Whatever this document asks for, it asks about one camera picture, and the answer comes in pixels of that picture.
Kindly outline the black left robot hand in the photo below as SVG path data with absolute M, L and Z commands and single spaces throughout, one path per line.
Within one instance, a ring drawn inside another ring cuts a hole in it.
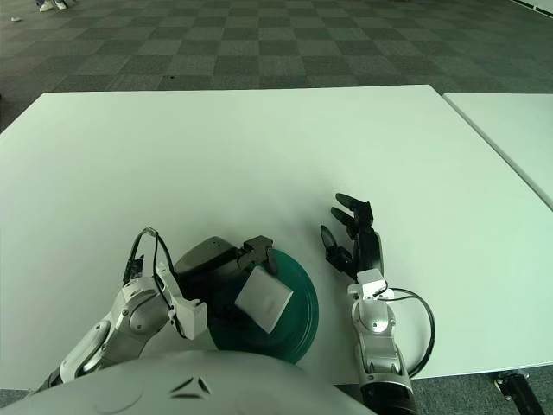
M 253 319 L 235 301 L 254 270 L 278 273 L 273 241 L 263 235 L 242 246 L 213 236 L 184 254 L 156 265 L 168 298 L 168 318 L 177 333 L 194 340 L 210 325 L 246 325 Z

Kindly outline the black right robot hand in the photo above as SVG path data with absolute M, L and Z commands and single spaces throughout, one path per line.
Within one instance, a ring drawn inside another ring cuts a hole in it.
M 384 278 L 381 239 L 373 228 L 372 206 L 369 201 L 361 201 L 343 193 L 336 193 L 335 199 L 342 207 L 351 212 L 348 214 L 337 207 L 330 209 L 332 216 L 346 228 L 346 234 L 353 243 L 353 249 L 349 251 L 344 246 L 339 246 L 329 228 L 320 225 L 325 259 L 334 269 L 345 273 L 356 283 L 359 282 L 362 272 L 378 271 L 379 279 L 384 282 L 384 286 L 376 289 L 372 297 L 384 300 L 389 285 Z

